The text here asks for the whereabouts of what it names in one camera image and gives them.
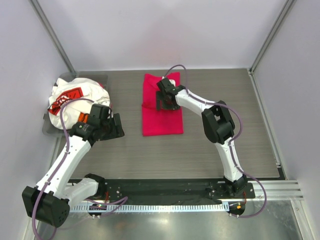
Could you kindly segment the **pink t shirt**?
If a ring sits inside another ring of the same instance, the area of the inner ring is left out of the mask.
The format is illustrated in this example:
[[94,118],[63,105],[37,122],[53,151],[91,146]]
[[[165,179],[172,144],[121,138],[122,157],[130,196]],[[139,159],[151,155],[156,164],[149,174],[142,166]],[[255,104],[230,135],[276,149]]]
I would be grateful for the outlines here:
[[156,92],[159,91],[157,83],[161,76],[150,73],[144,75],[142,84],[142,135],[144,137],[162,135],[180,135],[184,133],[183,111],[157,110]]

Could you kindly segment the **clear plastic bin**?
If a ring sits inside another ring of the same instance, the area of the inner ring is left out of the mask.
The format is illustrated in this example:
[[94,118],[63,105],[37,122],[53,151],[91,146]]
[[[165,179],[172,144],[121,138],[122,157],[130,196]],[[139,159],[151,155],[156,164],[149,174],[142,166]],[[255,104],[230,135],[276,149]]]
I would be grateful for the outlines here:
[[[102,84],[103,88],[106,91],[110,91],[110,81],[108,77],[107,71],[76,71],[76,72],[65,72],[62,73],[60,76],[66,82],[71,82],[75,78],[88,78],[93,81]],[[43,126],[42,126],[42,133],[47,136],[52,136],[55,138],[59,138],[64,135],[63,130],[54,127],[51,124],[49,113],[45,113],[43,116]]]

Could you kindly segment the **white t shirt red print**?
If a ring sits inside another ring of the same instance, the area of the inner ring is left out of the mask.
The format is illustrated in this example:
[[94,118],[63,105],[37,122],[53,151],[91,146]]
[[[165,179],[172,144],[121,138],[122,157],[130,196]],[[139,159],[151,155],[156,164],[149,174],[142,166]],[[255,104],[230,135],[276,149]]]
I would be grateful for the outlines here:
[[64,103],[68,103],[62,111],[63,123],[67,130],[78,122],[80,113],[89,114],[93,104],[111,106],[110,95],[102,84],[84,77],[77,77],[70,82],[58,78],[48,101],[50,122],[60,130],[63,128],[60,110]]

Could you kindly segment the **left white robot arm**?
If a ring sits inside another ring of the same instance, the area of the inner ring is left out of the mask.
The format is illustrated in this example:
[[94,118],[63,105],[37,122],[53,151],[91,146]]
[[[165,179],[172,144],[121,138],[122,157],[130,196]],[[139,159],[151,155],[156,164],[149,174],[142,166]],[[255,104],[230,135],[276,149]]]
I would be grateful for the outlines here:
[[88,173],[74,186],[66,187],[82,158],[98,141],[124,137],[121,116],[102,104],[93,104],[85,122],[78,121],[67,132],[64,149],[34,187],[26,186],[22,200],[27,215],[59,228],[70,210],[85,199],[100,200],[107,192],[105,178]]

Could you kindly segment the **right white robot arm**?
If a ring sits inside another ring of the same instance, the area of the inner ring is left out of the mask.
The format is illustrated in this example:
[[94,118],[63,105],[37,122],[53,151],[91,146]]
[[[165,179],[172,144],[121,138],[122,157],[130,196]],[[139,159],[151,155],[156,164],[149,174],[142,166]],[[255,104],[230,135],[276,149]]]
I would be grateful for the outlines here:
[[175,85],[167,77],[163,77],[156,85],[158,111],[177,111],[183,107],[201,117],[204,134],[215,145],[222,162],[226,194],[231,198],[241,195],[248,180],[235,148],[236,126],[230,114],[231,109],[224,101],[207,100],[183,85]]

